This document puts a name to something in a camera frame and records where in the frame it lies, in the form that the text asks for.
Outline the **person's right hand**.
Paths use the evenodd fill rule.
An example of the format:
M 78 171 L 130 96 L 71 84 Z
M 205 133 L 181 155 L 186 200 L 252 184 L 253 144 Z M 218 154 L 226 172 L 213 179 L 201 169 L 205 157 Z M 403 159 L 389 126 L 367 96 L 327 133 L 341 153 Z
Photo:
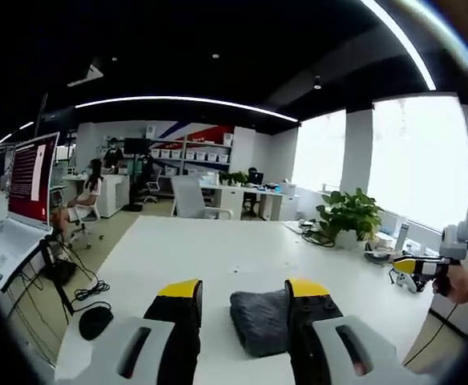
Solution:
M 446 274 L 433 283 L 434 293 L 455 304 L 468 302 L 468 270 L 462 265 L 450 265 Z

